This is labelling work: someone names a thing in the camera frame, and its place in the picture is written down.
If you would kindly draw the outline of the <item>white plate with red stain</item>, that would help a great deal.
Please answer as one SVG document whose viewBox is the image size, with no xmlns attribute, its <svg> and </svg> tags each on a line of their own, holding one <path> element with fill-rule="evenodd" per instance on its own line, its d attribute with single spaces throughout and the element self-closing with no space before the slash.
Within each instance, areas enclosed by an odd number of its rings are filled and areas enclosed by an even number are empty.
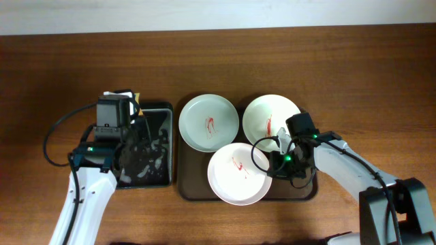
<svg viewBox="0 0 436 245">
<path fill-rule="evenodd" d="M 235 206 L 248 206 L 269 192 L 273 179 L 262 170 L 269 168 L 265 154 L 246 143 L 232 143 L 213 154 L 207 178 L 214 194 Z"/>
</svg>

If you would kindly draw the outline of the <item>pale green plate red stain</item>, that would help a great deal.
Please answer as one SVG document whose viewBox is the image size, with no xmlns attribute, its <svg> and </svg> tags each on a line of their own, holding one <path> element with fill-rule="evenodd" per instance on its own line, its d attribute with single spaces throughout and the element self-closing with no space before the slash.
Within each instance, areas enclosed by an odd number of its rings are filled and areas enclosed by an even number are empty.
<svg viewBox="0 0 436 245">
<path fill-rule="evenodd" d="M 239 116 L 226 98 L 203 94 L 185 104 L 178 128 L 188 146 L 200 152 L 215 152 L 234 141 L 239 130 Z"/>
</svg>

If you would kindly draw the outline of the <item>yellow green sponge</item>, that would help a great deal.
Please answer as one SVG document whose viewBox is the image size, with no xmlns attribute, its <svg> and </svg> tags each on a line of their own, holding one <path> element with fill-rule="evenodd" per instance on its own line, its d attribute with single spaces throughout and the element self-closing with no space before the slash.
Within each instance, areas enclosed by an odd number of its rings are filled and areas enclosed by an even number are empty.
<svg viewBox="0 0 436 245">
<path fill-rule="evenodd" d="M 140 93 L 135 93 L 134 95 L 135 95 L 135 101 L 139 105 Z"/>
</svg>

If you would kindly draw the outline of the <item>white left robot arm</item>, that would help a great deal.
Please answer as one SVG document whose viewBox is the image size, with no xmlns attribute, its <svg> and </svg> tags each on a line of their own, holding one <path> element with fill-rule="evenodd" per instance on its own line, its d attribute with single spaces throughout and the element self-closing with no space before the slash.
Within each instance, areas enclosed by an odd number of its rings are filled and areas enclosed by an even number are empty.
<svg viewBox="0 0 436 245">
<path fill-rule="evenodd" d="M 67 155 L 69 185 L 51 244 L 94 244 L 117 179 L 139 141 L 131 126 L 140 113 L 133 92 L 105 92 L 92 106 L 95 123 Z"/>
</svg>

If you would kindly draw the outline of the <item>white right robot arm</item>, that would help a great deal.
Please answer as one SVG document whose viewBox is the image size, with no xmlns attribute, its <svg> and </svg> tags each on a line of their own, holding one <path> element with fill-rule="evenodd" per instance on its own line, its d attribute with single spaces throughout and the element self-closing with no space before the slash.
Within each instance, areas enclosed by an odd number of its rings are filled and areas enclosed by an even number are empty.
<svg viewBox="0 0 436 245">
<path fill-rule="evenodd" d="M 274 136 L 279 151 L 269 176 L 293 182 L 329 175 L 359 204 L 360 230 L 334 235 L 326 244 L 434 244 L 435 217 L 426 187 L 401 180 L 355 153 L 341 136 L 315 128 L 309 113 L 295 114 Z"/>
</svg>

